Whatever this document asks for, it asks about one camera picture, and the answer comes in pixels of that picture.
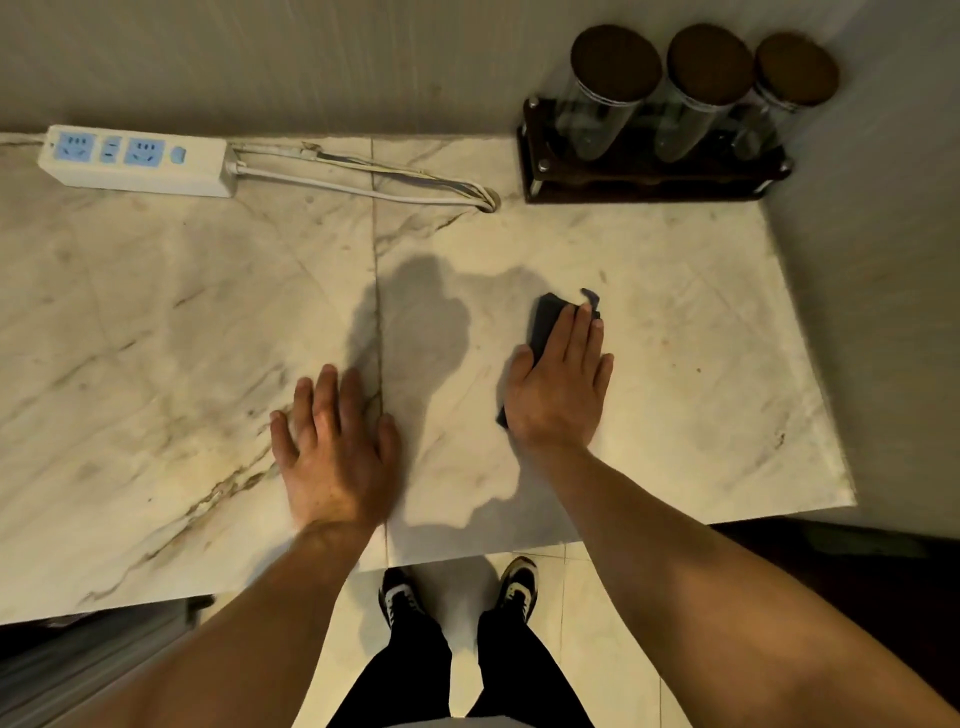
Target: jar lid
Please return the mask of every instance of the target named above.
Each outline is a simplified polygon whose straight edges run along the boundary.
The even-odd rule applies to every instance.
[[[754,84],[754,59],[740,38],[716,25],[684,28],[666,54],[670,81],[702,104],[726,107]]]
[[[653,44],[618,25],[595,25],[580,33],[570,48],[570,67],[586,90],[615,104],[643,101],[663,75]]]
[[[815,107],[840,87],[840,68],[827,51],[798,33],[774,33],[756,49],[756,82],[779,101]]]

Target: right hand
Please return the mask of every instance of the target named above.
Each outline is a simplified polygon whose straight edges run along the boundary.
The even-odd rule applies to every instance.
[[[516,352],[504,408],[523,448],[589,445],[613,373],[613,355],[601,355],[602,346],[603,321],[594,321],[585,303],[564,308],[537,366],[530,347]]]

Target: electrical cord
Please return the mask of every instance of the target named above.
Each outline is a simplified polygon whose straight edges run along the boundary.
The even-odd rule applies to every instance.
[[[0,146],[42,144],[45,139],[46,134],[43,133],[0,133]],[[472,206],[482,212],[496,212],[500,208],[500,198],[496,192],[477,182],[437,177],[421,169],[388,164],[375,159],[348,155],[333,155],[325,152],[323,147],[315,142],[304,141],[299,145],[261,144],[244,139],[232,139],[229,141],[229,145],[234,152],[241,154],[274,155],[276,157],[303,159],[305,161],[314,161],[335,167],[342,167],[344,169],[352,169],[358,172],[380,175],[381,177],[406,182],[414,186],[444,189],[458,195],[459,199],[389,195],[384,192],[365,190],[344,184],[336,184],[334,182],[324,182],[308,177],[295,177],[293,175],[270,172],[268,170],[250,167],[244,161],[237,161],[235,164],[230,165],[230,170],[237,175],[305,184],[312,187],[334,190],[336,192],[363,195],[378,200],[389,200],[408,205]]]
[[[336,182],[325,182],[311,177],[297,177],[296,175],[284,175],[279,172],[271,172],[266,169],[257,169],[249,167],[245,162],[238,161],[235,164],[234,171],[242,177],[259,177],[265,180],[278,180],[280,182],[293,182],[295,184],[304,184],[311,187],[320,187],[330,189],[336,192],[346,192],[351,195],[363,195],[364,197],[373,197],[377,200],[389,200],[395,203],[405,203],[408,205],[443,205],[443,206],[471,206],[477,207],[484,212],[493,212],[495,207],[485,200],[469,198],[466,195],[459,198],[452,197],[401,197],[398,195],[388,195],[384,192],[378,192],[373,189],[360,189],[359,187],[350,187]]]
[[[300,145],[294,146],[289,144],[261,144],[237,139],[230,142],[230,147],[234,152],[241,154],[274,155],[315,161],[359,172],[368,172],[416,186],[446,189],[467,198],[472,205],[485,212],[496,212],[500,207],[500,200],[496,192],[477,182],[437,177],[421,169],[388,164],[375,159],[332,155],[325,152],[319,144],[313,142],[302,142]],[[430,204],[427,199],[423,198],[407,199],[410,201],[416,200],[416,204]]]

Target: white cable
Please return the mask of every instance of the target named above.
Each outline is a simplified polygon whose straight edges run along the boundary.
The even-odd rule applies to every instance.
[[[234,152],[274,155],[277,157],[288,157],[303,159],[305,161],[320,162],[345,169],[353,169],[372,174],[391,175],[393,177],[406,177],[413,180],[428,182],[430,186],[443,187],[454,194],[461,195],[470,200],[477,199],[484,204],[481,208],[489,207],[490,211],[496,211],[500,207],[499,199],[496,193],[487,189],[482,184],[471,182],[470,180],[458,180],[453,178],[437,177],[429,172],[412,167],[404,167],[398,164],[389,164],[377,161],[376,159],[367,159],[363,157],[354,157],[351,155],[332,155],[325,152],[320,144],[315,142],[301,142],[299,145],[292,144],[259,144],[256,142],[244,141],[242,139],[232,140],[230,146]]]
[[[296,177],[294,175],[283,175],[279,172],[269,172],[265,169],[256,169],[248,167],[244,162],[237,162],[236,173],[247,177],[262,177],[266,180],[280,180],[281,182],[294,182],[296,184],[305,184],[311,187],[322,187],[323,189],[332,189],[336,192],[346,192],[350,195],[363,195],[364,197],[374,197],[377,200],[389,200],[394,203],[405,203],[407,205],[445,205],[445,206],[469,206],[478,207],[485,212],[493,212],[489,203],[483,200],[471,200],[469,198],[451,198],[451,197],[398,197],[397,195],[388,195],[383,192],[377,192],[372,189],[361,189],[359,187],[348,187],[344,184],[335,182],[324,182],[310,177]]]

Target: power strip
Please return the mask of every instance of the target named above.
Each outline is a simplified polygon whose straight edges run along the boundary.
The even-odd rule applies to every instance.
[[[476,207],[496,212],[499,198],[491,189],[468,180],[451,180],[419,169],[396,167],[373,159],[324,152],[319,145],[257,144],[203,136],[121,132],[116,129],[55,125],[43,137],[40,168],[71,187],[163,192],[171,195],[232,197],[237,179],[258,177],[363,195],[407,205]],[[309,177],[295,177],[251,167],[237,153],[277,155],[387,175],[420,187],[453,192],[455,197],[407,197],[376,189],[351,187]]]
[[[71,187],[232,197],[236,161],[225,139],[57,125],[38,164]]]

